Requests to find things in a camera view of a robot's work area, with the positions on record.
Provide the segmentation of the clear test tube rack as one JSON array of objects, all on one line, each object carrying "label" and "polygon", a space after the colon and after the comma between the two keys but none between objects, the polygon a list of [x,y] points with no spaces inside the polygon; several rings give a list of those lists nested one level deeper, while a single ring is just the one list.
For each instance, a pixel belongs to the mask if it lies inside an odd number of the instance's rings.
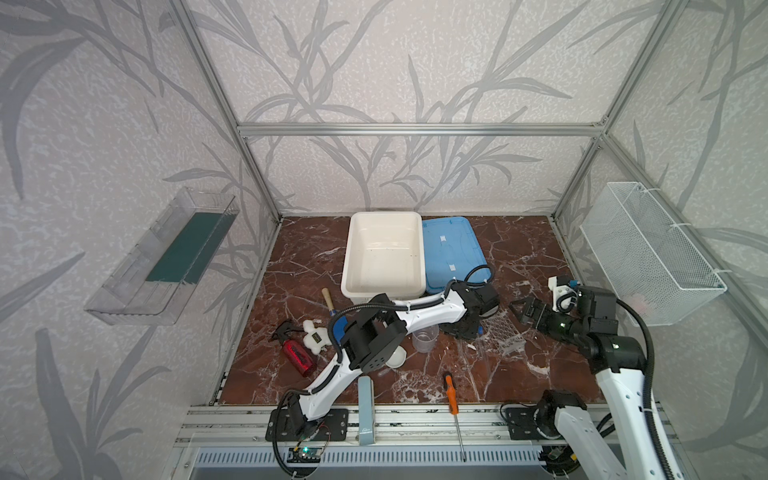
[{"label": "clear test tube rack", "polygon": [[522,360],[526,344],[527,340],[509,314],[497,313],[480,321],[478,336],[469,343],[469,348],[483,357]]}]

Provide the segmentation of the white plastic storage bin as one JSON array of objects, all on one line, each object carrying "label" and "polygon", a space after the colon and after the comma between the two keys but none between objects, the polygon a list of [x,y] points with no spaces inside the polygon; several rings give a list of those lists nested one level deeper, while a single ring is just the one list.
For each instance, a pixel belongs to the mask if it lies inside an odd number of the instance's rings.
[{"label": "white plastic storage bin", "polygon": [[355,304],[385,293],[411,300],[426,290],[422,217],[416,212],[358,212],[351,217],[341,292]]}]

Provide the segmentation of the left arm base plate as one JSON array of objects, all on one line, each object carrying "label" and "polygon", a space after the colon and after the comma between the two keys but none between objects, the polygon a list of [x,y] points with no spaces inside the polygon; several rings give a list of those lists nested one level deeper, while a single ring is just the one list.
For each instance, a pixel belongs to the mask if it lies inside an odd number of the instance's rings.
[{"label": "left arm base plate", "polygon": [[310,440],[344,441],[349,423],[348,409],[331,409],[320,420],[296,426],[287,408],[273,410],[267,424],[267,442],[298,442]]}]

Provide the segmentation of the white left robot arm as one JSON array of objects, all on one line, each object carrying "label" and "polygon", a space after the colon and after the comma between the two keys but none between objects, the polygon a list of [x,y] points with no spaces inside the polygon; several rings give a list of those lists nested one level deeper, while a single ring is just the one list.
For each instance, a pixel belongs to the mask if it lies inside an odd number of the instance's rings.
[{"label": "white left robot arm", "polygon": [[414,299],[393,300],[378,294],[369,302],[341,310],[347,325],[340,340],[332,339],[332,360],[305,389],[291,389],[273,410],[266,439],[271,442],[305,440],[314,435],[337,398],[358,377],[384,366],[407,335],[437,326],[444,333],[471,341],[480,323],[493,315],[500,297],[489,283],[452,280],[442,292]]}]

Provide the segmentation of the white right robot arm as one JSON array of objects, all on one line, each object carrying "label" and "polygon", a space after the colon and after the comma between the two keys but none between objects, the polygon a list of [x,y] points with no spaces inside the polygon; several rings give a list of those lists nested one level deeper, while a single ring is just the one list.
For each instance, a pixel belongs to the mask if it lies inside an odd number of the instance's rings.
[{"label": "white right robot arm", "polygon": [[681,479],[652,391],[655,350],[640,315],[606,289],[575,285],[549,306],[536,297],[518,301],[522,324],[577,348],[607,402],[621,447],[614,453],[581,398],[546,391],[536,423],[561,437],[590,479]]}]

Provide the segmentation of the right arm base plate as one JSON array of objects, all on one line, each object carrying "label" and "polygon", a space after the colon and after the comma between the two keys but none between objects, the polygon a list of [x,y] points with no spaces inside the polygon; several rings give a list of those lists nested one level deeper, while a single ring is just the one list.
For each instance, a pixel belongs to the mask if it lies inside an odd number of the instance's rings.
[{"label": "right arm base plate", "polygon": [[506,424],[511,440],[551,440],[545,436],[536,423],[535,405],[503,403],[499,415]]}]

